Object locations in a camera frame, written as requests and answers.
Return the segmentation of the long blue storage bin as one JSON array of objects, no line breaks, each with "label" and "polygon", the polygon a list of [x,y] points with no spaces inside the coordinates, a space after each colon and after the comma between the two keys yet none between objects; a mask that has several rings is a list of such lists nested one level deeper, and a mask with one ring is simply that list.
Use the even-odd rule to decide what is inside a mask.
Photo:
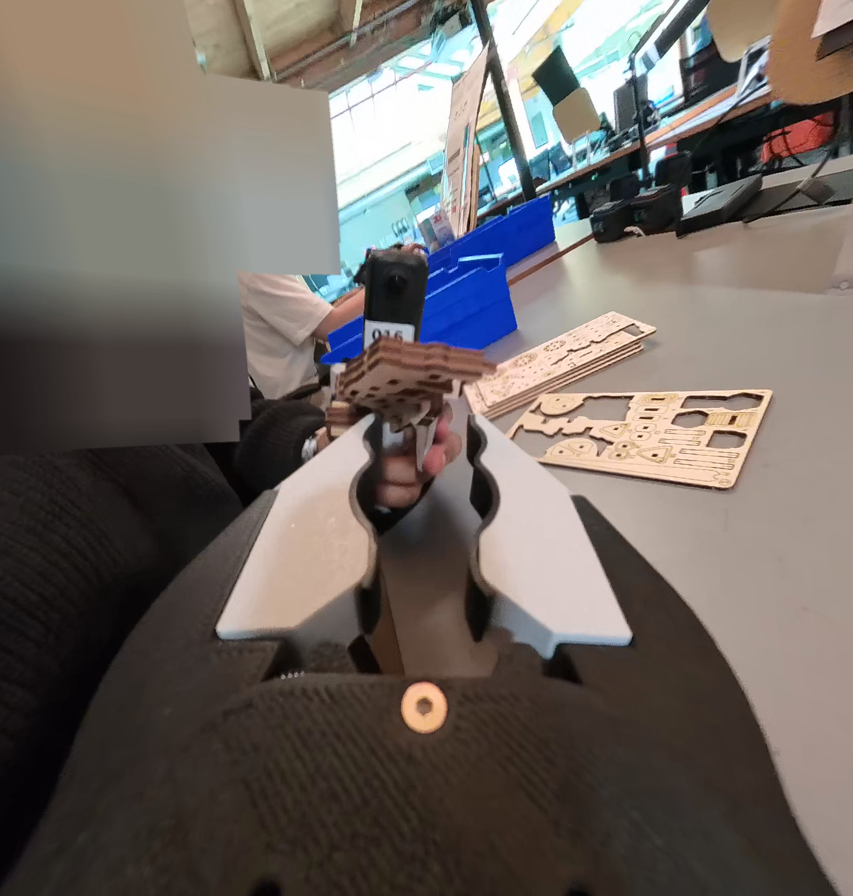
[{"label": "long blue storage bin", "polygon": [[428,257],[431,273],[454,267],[464,257],[500,254],[506,267],[555,242],[551,196],[538,196],[489,219]]}]

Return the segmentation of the white red product box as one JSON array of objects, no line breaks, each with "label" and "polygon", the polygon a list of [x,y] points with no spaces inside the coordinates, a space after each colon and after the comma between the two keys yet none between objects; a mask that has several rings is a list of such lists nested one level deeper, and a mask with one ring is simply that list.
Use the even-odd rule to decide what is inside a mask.
[{"label": "white red product box", "polygon": [[454,223],[442,205],[419,217],[419,230],[421,242],[429,253],[440,251],[458,238]]}]

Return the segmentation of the wooden model assembly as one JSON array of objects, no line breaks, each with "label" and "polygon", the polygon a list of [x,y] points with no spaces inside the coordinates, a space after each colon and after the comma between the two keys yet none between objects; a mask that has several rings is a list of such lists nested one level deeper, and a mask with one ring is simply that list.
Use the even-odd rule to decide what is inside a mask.
[{"label": "wooden model assembly", "polygon": [[426,427],[438,418],[449,396],[456,397],[462,386],[496,371],[496,363],[482,350],[387,339],[346,362],[343,397],[350,406],[330,404],[326,410],[325,427],[332,439],[369,414],[392,432]]}]

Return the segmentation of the cardboard display board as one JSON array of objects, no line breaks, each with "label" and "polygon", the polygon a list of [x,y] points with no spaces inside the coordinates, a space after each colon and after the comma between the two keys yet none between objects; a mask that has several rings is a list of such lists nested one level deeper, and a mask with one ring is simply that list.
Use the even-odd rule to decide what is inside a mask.
[{"label": "cardboard display board", "polygon": [[453,83],[440,203],[455,238],[468,229],[477,119],[487,78],[488,48]]}]

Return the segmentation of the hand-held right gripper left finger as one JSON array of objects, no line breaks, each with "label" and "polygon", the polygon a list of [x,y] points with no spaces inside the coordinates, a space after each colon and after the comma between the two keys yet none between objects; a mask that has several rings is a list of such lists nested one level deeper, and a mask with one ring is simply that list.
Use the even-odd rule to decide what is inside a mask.
[{"label": "hand-held right gripper left finger", "polygon": [[381,421],[365,416],[274,491],[217,622],[223,641],[354,641],[381,615],[375,528],[357,489]]}]

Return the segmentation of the black equipment case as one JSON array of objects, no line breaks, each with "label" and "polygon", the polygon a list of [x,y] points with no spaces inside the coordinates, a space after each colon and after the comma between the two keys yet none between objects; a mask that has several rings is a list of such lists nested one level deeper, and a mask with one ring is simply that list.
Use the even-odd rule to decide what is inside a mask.
[{"label": "black equipment case", "polygon": [[645,236],[635,222],[635,198],[611,201],[596,207],[589,215],[591,235],[598,244],[609,244],[623,238]]},{"label": "black equipment case", "polygon": [[630,204],[626,227],[645,237],[674,231],[683,218],[683,188],[660,185],[634,197]]}]

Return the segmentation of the person's left hand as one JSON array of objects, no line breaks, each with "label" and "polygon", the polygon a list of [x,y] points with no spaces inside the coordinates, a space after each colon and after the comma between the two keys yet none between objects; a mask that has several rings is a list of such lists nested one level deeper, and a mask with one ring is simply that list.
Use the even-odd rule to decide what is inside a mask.
[{"label": "person's left hand", "polygon": [[461,454],[461,436],[453,430],[454,410],[445,403],[436,421],[433,443],[417,460],[417,437],[412,429],[390,434],[390,442],[381,456],[376,485],[376,504],[387,510],[410,508],[421,499],[429,486]]}]

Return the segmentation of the person's black sweater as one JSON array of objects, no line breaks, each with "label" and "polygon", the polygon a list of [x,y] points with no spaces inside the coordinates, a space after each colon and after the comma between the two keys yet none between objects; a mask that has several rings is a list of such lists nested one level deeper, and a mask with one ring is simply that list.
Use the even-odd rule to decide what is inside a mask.
[{"label": "person's black sweater", "polygon": [[126,636],[242,508],[202,445],[0,456],[0,884]]}]

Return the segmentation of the person's left forearm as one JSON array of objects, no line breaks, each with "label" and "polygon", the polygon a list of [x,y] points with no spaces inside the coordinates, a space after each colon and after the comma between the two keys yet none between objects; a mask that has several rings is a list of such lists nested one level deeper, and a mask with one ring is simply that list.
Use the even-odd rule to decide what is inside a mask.
[{"label": "person's left forearm", "polygon": [[233,484],[245,504],[277,487],[316,454],[325,415],[306,399],[252,399],[251,420],[232,450]]}]

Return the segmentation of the black flat device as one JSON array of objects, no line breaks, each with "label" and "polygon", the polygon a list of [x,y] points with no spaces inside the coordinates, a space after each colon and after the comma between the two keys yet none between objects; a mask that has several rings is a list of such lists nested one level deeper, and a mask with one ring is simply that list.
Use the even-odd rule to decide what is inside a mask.
[{"label": "black flat device", "polygon": [[693,205],[683,211],[676,224],[677,238],[709,230],[740,217],[762,190],[763,180],[761,174],[747,176],[694,197]]}]

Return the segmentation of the black steel post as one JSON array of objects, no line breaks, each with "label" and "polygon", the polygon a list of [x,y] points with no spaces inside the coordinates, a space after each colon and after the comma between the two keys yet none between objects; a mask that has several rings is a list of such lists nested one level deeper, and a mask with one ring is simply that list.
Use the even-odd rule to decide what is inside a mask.
[{"label": "black steel post", "polygon": [[505,72],[498,53],[494,31],[488,15],[486,1],[469,1],[481,43],[488,51],[487,69],[495,89],[496,102],[510,143],[512,156],[516,163],[520,178],[523,201],[529,202],[537,197],[531,169],[523,145],[522,135],[515,118],[510,93],[507,87]]}]

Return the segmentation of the grey desk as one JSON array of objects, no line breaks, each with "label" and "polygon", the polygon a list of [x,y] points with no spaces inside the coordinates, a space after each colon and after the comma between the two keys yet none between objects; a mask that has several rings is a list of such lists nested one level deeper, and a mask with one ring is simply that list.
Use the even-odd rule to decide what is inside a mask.
[{"label": "grey desk", "polygon": [[656,327],[575,390],[767,388],[725,492],[554,470],[692,606],[741,680],[805,835],[853,894],[853,294],[828,290],[850,208],[589,241],[511,286],[504,361],[608,311]]}]

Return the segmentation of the cut-out wooden puzzle sheet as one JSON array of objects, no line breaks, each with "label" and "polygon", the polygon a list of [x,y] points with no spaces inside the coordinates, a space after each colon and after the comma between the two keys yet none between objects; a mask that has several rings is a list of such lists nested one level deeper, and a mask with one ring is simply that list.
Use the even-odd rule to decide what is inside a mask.
[{"label": "cut-out wooden puzzle sheet", "polygon": [[535,398],[507,431],[548,441],[541,464],[728,490],[745,465],[768,389],[560,392]]}]

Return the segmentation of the small blue storage bin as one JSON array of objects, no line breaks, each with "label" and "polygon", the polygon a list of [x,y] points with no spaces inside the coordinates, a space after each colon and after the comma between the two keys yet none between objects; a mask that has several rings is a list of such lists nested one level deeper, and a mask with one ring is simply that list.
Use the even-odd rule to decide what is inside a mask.
[{"label": "small blue storage bin", "polygon": [[483,350],[517,329],[503,256],[426,257],[428,279],[420,330],[412,324],[359,316],[330,333],[321,364],[350,361],[381,338]]}]

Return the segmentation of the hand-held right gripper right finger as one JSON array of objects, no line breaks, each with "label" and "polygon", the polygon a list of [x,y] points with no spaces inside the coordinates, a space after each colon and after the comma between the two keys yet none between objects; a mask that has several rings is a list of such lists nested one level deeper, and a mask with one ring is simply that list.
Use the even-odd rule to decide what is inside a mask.
[{"label": "hand-held right gripper right finger", "polygon": [[465,618],[475,642],[501,629],[551,659],[564,644],[633,640],[568,489],[485,417],[467,421],[469,501],[479,516]]}]

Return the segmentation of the stack of wooden puzzle sheets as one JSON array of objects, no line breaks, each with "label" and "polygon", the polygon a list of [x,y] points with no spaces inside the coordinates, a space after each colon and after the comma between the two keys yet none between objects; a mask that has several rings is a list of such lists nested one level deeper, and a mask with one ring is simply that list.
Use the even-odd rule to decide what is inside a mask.
[{"label": "stack of wooden puzzle sheets", "polygon": [[656,330],[609,312],[511,358],[462,392],[473,413],[496,420],[641,352]]}]

